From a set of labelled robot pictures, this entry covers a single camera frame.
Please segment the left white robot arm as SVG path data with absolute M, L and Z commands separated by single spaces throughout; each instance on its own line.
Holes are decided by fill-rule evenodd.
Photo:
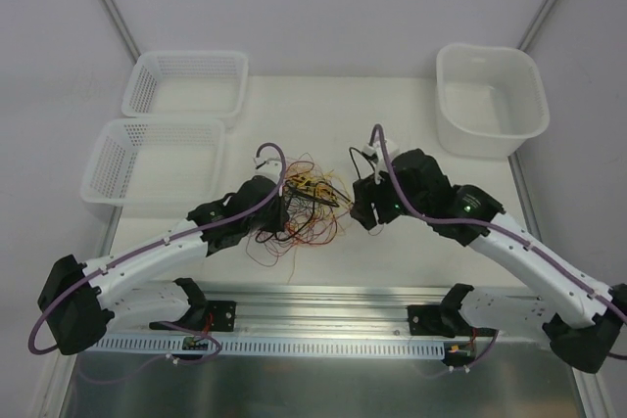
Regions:
M 41 315 L 28 350 L 73 355 L 111 331 L 138 326 L 199 334 L 210 323 L 211 307 L 195 281 L 177 278 L 157 287 L 152 280 L 235 247 L 252 232 L 281 231 L 287 221 L 281 187 L 280 177 L 256 175 L 143 246 L 84 262 L 73 255 L 58 259 L 37 300 Z

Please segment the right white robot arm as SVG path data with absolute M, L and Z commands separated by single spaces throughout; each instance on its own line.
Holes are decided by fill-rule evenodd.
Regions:
M 609 286 L 576 269 L 527 232 L 485 191 L 453 185 L 434 158 L 415 149 L 386 155 L 367 144 L 372 173 L 353 184 L 351 218 L 364 229 L 400 216 L 494 261 L 534 293 L 499 296 L 455 284 L 437 305 L 412 306 L 410 330 L 446 338 L 505 332 L 547 348 L 570 367 L 597 373 L 612 357 L 626 323 L 626 287 Z

